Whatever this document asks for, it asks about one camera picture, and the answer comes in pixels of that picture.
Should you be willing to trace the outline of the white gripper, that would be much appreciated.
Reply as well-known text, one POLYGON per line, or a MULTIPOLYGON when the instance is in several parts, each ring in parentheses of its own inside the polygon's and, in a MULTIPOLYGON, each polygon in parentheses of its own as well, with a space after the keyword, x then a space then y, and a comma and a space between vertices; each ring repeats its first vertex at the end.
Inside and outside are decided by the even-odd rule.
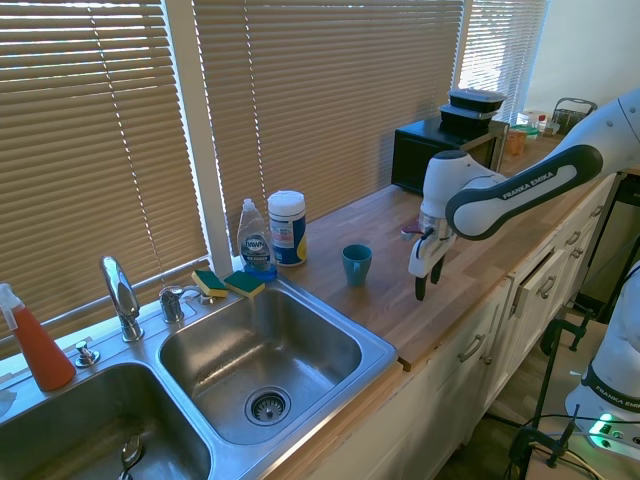
POLYGON ((423 301, 426 294, 426 286, 430 272, 430 281, 433 285, 439 283, 444 256, 452 247, 456 236, 440 239, 435 234, 423 235, 414 244, 410 257, 408 272, 415 278, 415 297, 423 301))

